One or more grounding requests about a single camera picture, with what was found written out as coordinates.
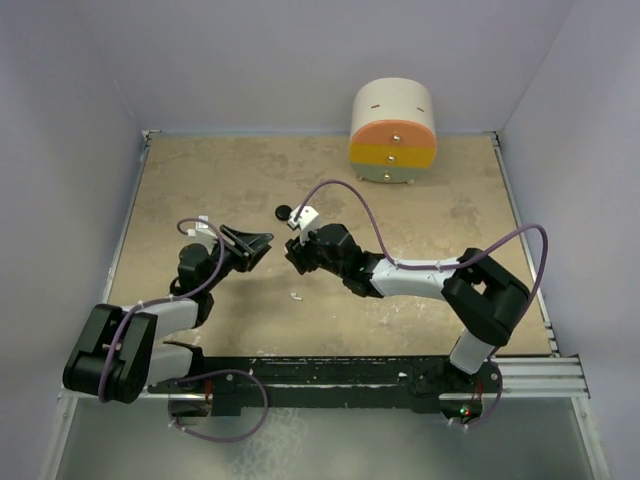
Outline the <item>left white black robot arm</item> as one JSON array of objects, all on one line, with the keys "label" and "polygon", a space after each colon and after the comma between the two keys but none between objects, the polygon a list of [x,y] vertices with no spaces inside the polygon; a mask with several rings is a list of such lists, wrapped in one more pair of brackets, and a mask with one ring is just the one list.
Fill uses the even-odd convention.
[{"label": "left white black robot arm", "polygon": [[229,273],[245,273],[271,249],[271,233],[247,233],[226,225],[193,229],[178,254],[167,296],[130,306],[95,305],[63,369],[63,386],[101,402],[130,404],[147,386],[171,380],[184,392],[202,387],[204,365],[188,346],[154,344],[195,329],[214,305],[211,290]]}]

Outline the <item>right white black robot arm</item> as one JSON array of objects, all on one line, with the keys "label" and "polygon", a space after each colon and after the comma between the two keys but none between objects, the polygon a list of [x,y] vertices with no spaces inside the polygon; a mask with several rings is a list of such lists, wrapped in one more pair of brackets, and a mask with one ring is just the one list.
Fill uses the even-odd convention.
[{"label": "right white black robot arm", "polygon": [[467,391],[479,381],[480,367],[508,343],[530,304],[527,286],[475,248],[421,266],[362,249],[342,224],[303,227],[290,220],[288,225],[300,234],[286,242],[286,258],[301,275],[325,270],[363,298],[412,296],[446,302],[464,325],[444,369],[446,383],[456,391]]}]

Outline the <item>black round earbud case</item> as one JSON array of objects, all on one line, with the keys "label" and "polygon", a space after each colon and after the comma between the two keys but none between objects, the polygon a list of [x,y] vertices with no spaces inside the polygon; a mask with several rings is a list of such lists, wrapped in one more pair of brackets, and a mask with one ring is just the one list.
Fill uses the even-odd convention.
[{"label": "black round earbud case", "polygon": [[288,221],[291,213],[292,213],[292,208],[286,204],[281,204],[277,206],[274,211],[274,215],[279,221]]}]

